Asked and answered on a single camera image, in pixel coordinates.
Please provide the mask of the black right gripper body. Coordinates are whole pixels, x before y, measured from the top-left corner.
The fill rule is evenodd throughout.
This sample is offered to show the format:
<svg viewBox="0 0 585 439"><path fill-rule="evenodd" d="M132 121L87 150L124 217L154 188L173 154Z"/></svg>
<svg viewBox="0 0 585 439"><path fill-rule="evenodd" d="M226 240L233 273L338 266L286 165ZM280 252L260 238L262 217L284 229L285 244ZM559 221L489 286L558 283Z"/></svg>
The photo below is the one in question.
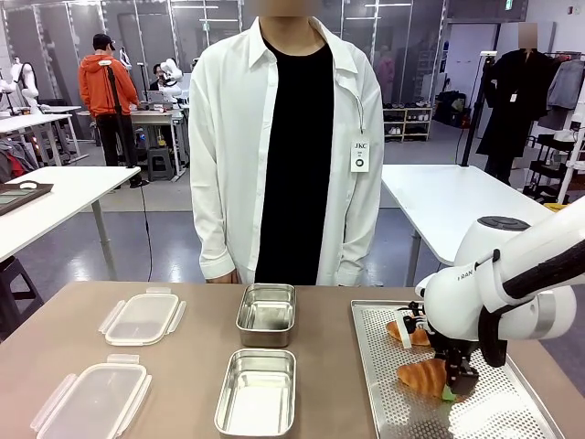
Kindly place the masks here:
<svg viewBox="0 0 585 439"><path fill-rule="evenodd" d="M444 359L447 369L458 369L463 361L470 361L471 342L448 338L438 332L427 333L437 359Z"/></svg>

